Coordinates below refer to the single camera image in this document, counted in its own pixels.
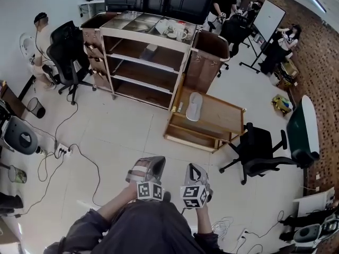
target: whiteboard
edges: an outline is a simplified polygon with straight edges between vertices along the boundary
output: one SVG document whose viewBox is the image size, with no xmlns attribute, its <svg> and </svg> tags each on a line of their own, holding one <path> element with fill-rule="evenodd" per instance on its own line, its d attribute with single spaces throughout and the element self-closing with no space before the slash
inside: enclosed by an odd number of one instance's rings
<svg viewBox="0 0 339 254">
<path fill-rule="evenodd" d="M 275 33 L 284 16 L 285 11 L 270 1 L 265 0 L 254 20 L 254 25 L 259 30 L 261 36 L 264 37 L 266 42 L 271 39 L 271 36 Z"/>
</svg>

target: tiled floor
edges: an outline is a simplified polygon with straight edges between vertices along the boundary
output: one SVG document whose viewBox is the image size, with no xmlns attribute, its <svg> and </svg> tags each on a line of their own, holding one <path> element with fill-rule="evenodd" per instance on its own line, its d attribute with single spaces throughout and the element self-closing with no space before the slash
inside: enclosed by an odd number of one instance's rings
<svg viewBox="0 0 339 254">
<path fill-rule="evenodd" d="M 270 100 L 277 93 L 286 94 L 272 86 L 263 74 L 257 75 L 239 66 L 240 61 L 251 63 L 254 58 L 253 51 L 241 45 L 240 53 L 229 63 L 229 70 L 223 71 L 222 76 L 215 79 L 209 94 L 246 108 L 245 122 L 253 122 L 255 126 L 269 130 L 276 144 L 280 141 L 280 130 L 286 128 L 287 118 L 274 111 Z M 34 96 L 46 108 L 46 115 L 39 120 L 27 114 L 26 119 L 52 134 L 55 134 L 57 125 L 76 110 L 66 101 L 66 92 L 61 96 L 57 91 L 44 92 L 37 83 L 37 93 L 31 88 L 24 103 Z M 265 233 L 276 223 L 280 210 L 284 210 L 285 216 L 289 215 L 293 211 L 293 199 L 302 195 L 302 171 L 294 166 L 281 166 L 279 172 L 271 172 L 263 178 L 249 178 L 248 183 L 242 186 L 240 164 L 229 168 L 224 174 L 218 171 L 218 166 L 236 157 L 229 147 L 212 155 L 164 140 L 163 132 L 168 117 L 166 111 L 123 97 L 113 101 L 110 94 L 99 90 L 93 92 L 84 86 L 78 90 L 76 100 L 79 110 L 59 128 L 57 138 L 67 146 L 79 144 L 82 153 L 98 164 L 101 184 L 94 198 L 96 204 L 104 204 L 125 187 L 126 172 L 138 158 L 164 155 L 167 162 L 163 186 L 172 193 L 172 201 L 181 210 L 179 187 L 184 181 L 186 166 L 190 162 L 200 164 L 209 171 L 215 193 L 209 204 L 212 222 L 225 216 L 234 219 L 221 243 L 225 251 L 232 251 L 244 228 L 259 235 Z M 40 144 L 51 151 L 52 139 L 44 133 L 40 134 Z M 275 155 L 284 156 L 288 152 L 279 150 Z M 23 212 L 45 192 L 47 182 L 39 182 L 37 174 L 41 159 L 39 155 L 24 156 L 6 150 L 2 153 L 3 163 L 15 165 L 27 172 L 27 183 L 19 185 L 11 184 L 5 170 L 1 170 L 2 192 L 12 195 L 20 193 L 25 204 Z M 48 158 L 48 176 L 60 163 L 61 160 Z M 39 174 L 42 178 L 46 176 L 43 166 Z M 34 206 L 28 215 L 19 219 L 6 219 L 21 238 L 24 249 L 31 254 L 42 253 L 46 246 L 65 235 L 75 220 L 90 207 L 95 207 L 92 195 L 97 182 L 96 167 L 73 147 L 73 154 L 65 159 L 55 173 L 43 201 Z M 194 211 L 186 211 L 185 217 L 191 226 L 197 225 Z M 277 251 L 284 246 L 278 239 L 282 230 L 283 226 L 279 224 L 261 239 L 248 235 L 238 253 L 247 253 L 257 243 L 263 245 L 263 253 Z M 256 252 L 260 252 L 259 246 L 251 253 Z"/>
</svg>

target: brick wall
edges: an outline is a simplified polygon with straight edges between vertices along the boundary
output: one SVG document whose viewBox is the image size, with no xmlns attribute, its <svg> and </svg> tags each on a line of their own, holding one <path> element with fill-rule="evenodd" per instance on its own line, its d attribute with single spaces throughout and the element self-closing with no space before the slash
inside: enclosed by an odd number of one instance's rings
<svg viewBox="0 0 339 254">
<path fill-rule="evenodd" d="M 335 187 L 339 198 L 339 34 L 294 0 L 269 0 L 286 11 L 283 27 L 300 24 L 302 34 L 292 60 L 300 74 L 291 91 L 296 102 L 308 95 L 316 109 L 320 161 L 306 172 L 305 186 L 326 191 Z M 319 245 L 317 253 L 337 253 L 339 235 Z"/>
</svg>

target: white wall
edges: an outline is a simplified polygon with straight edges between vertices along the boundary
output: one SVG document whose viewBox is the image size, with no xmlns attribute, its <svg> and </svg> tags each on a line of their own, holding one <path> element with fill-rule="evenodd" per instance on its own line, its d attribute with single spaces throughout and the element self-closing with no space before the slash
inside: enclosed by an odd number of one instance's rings
<svg viewBox="0 0 339 254">
<path fill-rule="evenodd" d="M 57 28 L 73 20 L 81 25 L 77 4 L 83 0 L 0 0 L 0 79 L 5 79 L 19 95 L 31 74 L 19 50 L 19 37 L 26 32 L 35 37 L 34 17 L 46 12 Z"/>
</svg>

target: dark gray shirt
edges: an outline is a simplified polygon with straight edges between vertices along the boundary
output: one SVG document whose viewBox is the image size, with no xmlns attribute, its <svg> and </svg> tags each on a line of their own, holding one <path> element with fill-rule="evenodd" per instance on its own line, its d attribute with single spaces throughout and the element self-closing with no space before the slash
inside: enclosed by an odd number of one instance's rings
<svg viewBox="0 0 339 254">
<path fill-rule="evenodd" d="M 44 254 L 78 252 L 224 253 L 219 249 L 216 234 L 192 236 L 186 219 L 174 204 L 144 201 L 128 204 L 112 223 L 90 210 L 72 225 L 65 238 L 49 246 Z"/>
</svg>

